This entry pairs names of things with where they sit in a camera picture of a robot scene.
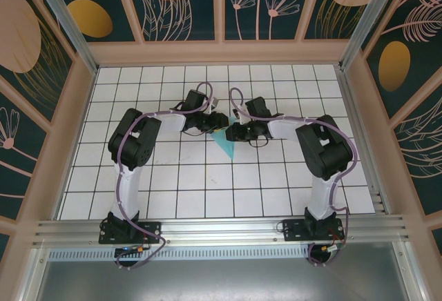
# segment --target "white tile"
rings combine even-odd
[[[91,103],[86,121],[108,122],[111,117],[112,105],[112,102]]]
[[[118,83],[119,72],[121,68],[100,68],[97,78],[97,84],[116,84]]]
[[[114,166],[101,166],[98,172],[97,192],[115,191],[117,185],[117,172]]]
[[[113,102],[117,85],[96,85],[92,102]]]
[[[204,142],[182,142],[180,164],[204,164],[206,144]]]
[[[346,136],[353,137],[352,127],[350,126],[350,121],[346,117],[337,117],[334,118],[336,125],[338,125],[339,129],[343,131]]]
[[[318,81],[320,96],[324,97],[342,97],[337,81]]]
[[[281,163],[284,162],[282,155],[282,144],[280,140],[258,140],[258,157],[260,163]]]
[[[207,66],[207,81],[228,81],[229,71],[227,65]]]
[[[288,189],[263,189],[262,206],[264,216],[290,216],[290,198]]]
[[[257,164],[234,164],[233,187],[260,188],[260,174]]]
[[[139,218],[145,220],[147,218],[147,205],[149,201],[149,192],[138,192],[138,210],[140,210]]]
[[[152,166],[143,166],[140,175],[140,191],[149,191],[151,189]]]
[[[152,191],[173,191],[178,186],[178,166],[154,166],[152,169]]]
[[[104,144],[80,144],[76,166],[99,166]]]
[[[233,192],[235,217],[261,217],[262,202],[259,189],[236,189]]]
[[[213,87],[213,96],[217,99],[228,99],[229,98],[229,83],[228,82],[214,82],[211,84]]]
[[[109,142],[109,140],[111,139],[113,133],[117,129],[118,123],[119,122],[110,122],[109,123],[108,133],[106,135],[106,142]]]
[[[108,131],[108,122],[86,122],[84,123],[81,142],[104,142]]]
[[[346,117],[343,99],[323,99],[325,113],[332,117]]]
[[[166,66],[163,82],[184,82],[184,66]]]
[[[365,186],[367,185],[367,180],[365,179],[364,170],[362,164],[358,162],[354,168],[348,175],[342,178],[344,186]]]
[[[93,192],[97,176],[98,166],[73,168],[68,192]]]
[[[198,190],[204,189],[204,165],[181,165],[178,189]]]
[[[290,65],[272,65],[271,73],[273,75],[273,80],[293,80],[293,71]]]
[[[206,163],[231,163],[231,159],[216,142],[209,141],[206,144]]]
[[[301,109],[299,99],[278,99],[278,113],[287,116],[301,117]]]
[[[141,79],[142,68],[122,68],[119,74],[119,84],[138,84]]]
[[[186,66],[186,82],[206,81],[206,66]]]
[[[161,99],[178,100],[183,99],[184,84],[163,84]]]
[[[287,187],[287,174],[284,163],[260,164],[260,174],[262,188]]]
[[[142,83],[162,82],[162,80],[163,80],[162,66],[151,66],[143,68],[143,72],[141,74]]]
[[[206,191],[206,217],[233,217],[233,192]]]
[[[151,192],[147,211],[148,219],[175,218],[177,191]]]
[[[159,101],[161,84],[141,84],[138,101]]]
[[[272,81],[270,65],[250,65],[252,81]]]
[[[229,87],[230,87],[230,89],[232,89],[233,87],[236,87],[239,90],[241,90],[242,95],[244,96],[244,100],[248,100],[248,99],[252,98],[252,96],[251,96],[251,83],[250,82],[247,82],[247,81],[238,81],[238,82],[231,81],[231,82],[229,82]],[[234,99],[238,98],[237,104],[240,103],[239,98],[241,98],[241,96],[236,91],[233,92],[233,98]]]
[[[178,164],[179,156],[179,142],[158,142],[155,145],[153,165]]]
[[[311,188],[291,188],[290,201],[294,216],[303,216],[305,207],[309,205]]]
[[[277,99],[295,99],[298,97],[294,81],[277,81],[273,84]]]
[[[299,142],[283,140],[282,147],[284,148],[284,158],[286,162],[305,161]]]
[[[160,103],[157,101],[138,101],[137,102],[137,110],[142,113],[155,113],[158,111],[160,107]]]
[[[306,163],[287,163],[289,187],[311,187],[312,174]]]
[[[93,195],[94,193],[67,193],[61,220],[87,220]]]
[[[350,213],[374,213],[368,187],[344,187]]]
[[[312,65],[293,65],[295,80],[316,80]]]
[[[230,164],[206,166],[206,189],[231,189],[232,167]]]
[[[317,80],[336,80],[336,72],[333,65],[315,65]]]
[[[324,115],[323,103],[320,99],[300,99],[303,117],[321,117]]]
[[[112,122],[120,122],[130,108],[135,108],[136,102],[115,102],[112,107],[112,115],[110,120]]]
[[[137,101],[139,84],[119,84],[115,101]]]
[[[320,97],[316,81],[297,81],[296,87],[301,99],[314,99]]]
[[[102,220],[108,217],[113,205],[114,192],[112,193],[96,193],[90,210],[90,220]]]
[[[259,81],[251,83],[251,91],[253,94],[253,98],[263,97],[265,99],[274,99],[275,92],[273,91],[273,82],[272,81]]]
[[[233,163],[258,163],[256,148],[246,142],[236,142]]]
[[[250,70],[248,65],[230,65],[229,81],[250,81]]]
[[[204,217],[204,191],[178,192],[177,218]]]

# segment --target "purple cable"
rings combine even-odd
[[[336,192],[336,186],[338,184],[338,181],[341,180],[347,174],[349,174],[356,167],[356,163],[358,161],[358,152],[356,151],[356,147],[353,144],[353,142],[339,128],[337,128],[337,127],[335,127],[335,126],[333,126],[331,124],[328,124],[326,122],[323,122],[321,120],[314,119],[314,118],[302,118],[302,117],[293,117],[293,116],[285,116],[285,115],[279,116],[279,117],[272,117],[272,118],[263,118],[263,117],[251,116],[250,114],[248,114],[248,113],[244,112],[243,110],[241,110],[240,107],[235,103],[235,101],[233,99],[233,91],[237,91],[240,94],[241,104],[244,101],[244,95],[242,94],[241,90],[236,88],[236,87],[231,88],[230,91],[229,91],[229,100],[232,103],[233,107],[238,111],[238,113],[240,113],[241,115],[243,115],[243,116],[245,116],[247,118],[254,119],[254,120],[262,120],[264,122],[270,122],[272,120],[284,120],[284,119],[286,119],[286,120],[294,120],[294,121],[297,121],[297,122],[318,124],[318,125],[327,127],[327,128],[329,128],[331,130],[334,130],[341,137],[343,137],[345,139],[345,141],[347,141],[347,143],[349,144],[349,146],[350,146],[350,148],[351,148],[351,150],[353,152],[353,158],[354,159],[353,159],[352,165],[347,170],[345,170],[344,172],[342,172],[338,176],[336,176],[335,180],[333,181],[333,185],[331,186],[331,191],[330,191],[330,196],[329,196],[329,205],[330,205],[330,207],[333,210],[335,210],[335,211],[345,211],[345,234],[344,234],[344,240],[343,240],[343,244],[345,245],[345,243],[347,242],[347,234],[348,234],[349,210],[348,210],[348,208],[346,206],[344,206],[342,208],[336,208],[333,205],[333,201],[334,201],[334,195],[335,195],[335,192]],[[314,242],[309,245],[308,252],[307,252],[307,259],[308,259],[308,261],[311,264],[316,266],[317,264],[321,264],[321,263],[318,260],[315,260],[311,256],[311,250],[313,249],[314,245],[315,245]],[[337,254],[331,260],[328,261],[328,264],[333,263],[336,260],[336,258],[338,258],[338,256],[340,255],[340,251],[341,250],[342,249],[340,249],[337,252]]]
[[[124,144],[126,143],[126,140],[128,139],[128,137],[131,134],[131,132],[134,129],[134,127],[140,122],[140,120],[142,120],[142,119],[144,119],[146,117],[156,117],[158,115],[170,115],[171,113],[175,113],[175,114],[179,114],[179,115],[187,115],[189,113],[196,113],[196,112],[198,112],[200,110],[205,109],[207,106],[209,106],[210,101],[212,100],[212,96],[213,96],[213,87],[212,87],[212,85],[209,82],[206,81],[206,82],[199,83],[198,87],[197,87],[197,90],[203,84],[206,84],[210,88],[210,95],[209,95],[209,98],[207,99],[207,101],[202,106],[200,106],[199,108],[194,109],[194,110],[190,110],[190,111],[168,110],[168,111],[158,111],[156,113],[144,113],[143,115],[139,116],[131,124],[131,126],[127,130],[126,134],[124,134],[124,136],[123,136],[123,140],[122,140],[121,144],[119,145],[118,153],[117,153],[117,163],[118,163],[118,166],[119,166],[119,173],[118,173],[118,178],[117,178],[117,188],[116,188],[115,194],[117,196],[118,208],[122,212],[122,215],[123,215],[124,219],[130,225],[135,227],[138,231],[142,232],[143,234],[149,235],[151,237],[154,237],[156,239],[159,239],[159,240],[163,241],[163,243],[162,243],[162,245],[160,247],[158,247],[157,250],[155,250],[153,253],[151,253],[145,260],[137,262],[133,266],[122,266],[120,264],[119,260],[121,259],[122,256],[126,255],[128,252],[121,253],[117,257],[117,265],[118,265],[119,269],[124,269],[124,270],[129,271],[131,269],[139,268],[140,266],[146,264],[153,256],[155,256],[159,251],[161,251],[164,248],[164,246],[166,245],[166,239],[164,239],[161,235],[156,235],[156,234],[154,234],[152,232],[146,231],[145,229],[139,227],[134,222],[132,222],[131,219],[127,216],[127,214],[124,212],[124,209],[123,209],[123,206],[122,206],[121,197],[119,196],[119,188],[120,188],[120,184],[121,184],[121,181],[122,181],[122,174],[123,174],[122,151],[123,151]]]

